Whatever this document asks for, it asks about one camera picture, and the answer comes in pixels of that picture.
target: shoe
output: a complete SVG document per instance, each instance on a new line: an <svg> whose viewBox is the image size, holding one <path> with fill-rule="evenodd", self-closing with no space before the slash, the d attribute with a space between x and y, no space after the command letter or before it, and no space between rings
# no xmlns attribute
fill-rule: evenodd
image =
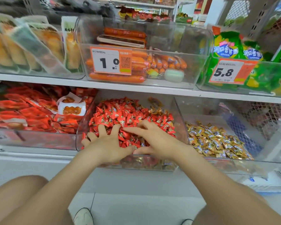
<svg viewBox="0 0 281 225"><path fill-rule="evenodd" d="M191 220L191 219L186 219L186 220L184 220L182 223L181 223L181 225L191 225L193 223L193 220Z"/></svg>
<svg viewBox="0 0 281 225"><path fill-rule="evenodd" d="M93 216L88 208L80 209L74 217L74 225L94 225Z"/></svg>

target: floor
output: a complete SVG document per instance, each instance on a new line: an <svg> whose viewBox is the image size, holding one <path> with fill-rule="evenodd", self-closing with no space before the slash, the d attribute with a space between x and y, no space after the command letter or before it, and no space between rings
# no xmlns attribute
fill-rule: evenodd
<svg viewBox="0 0 281 225"><path fill-rule="evenodd" d="M180 225L204 205L195 197L78 193L69 210L74 217L80 208L91 209L95 225Z"/></svg>

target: orange price tag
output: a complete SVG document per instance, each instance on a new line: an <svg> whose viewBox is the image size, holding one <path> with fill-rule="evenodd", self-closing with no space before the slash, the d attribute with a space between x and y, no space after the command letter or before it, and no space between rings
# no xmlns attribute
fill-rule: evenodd
<svg viewBox="0 0 281 225"><path fill-rule="evenodd" d="M94 72L131 75L132 49L90 47Z"/></svg>
<svg viewBox="0 0 281 225"><path fill-rule="evenodd" d="M221 58L209 82L243 85L257 64L258 61Z"/></svg>

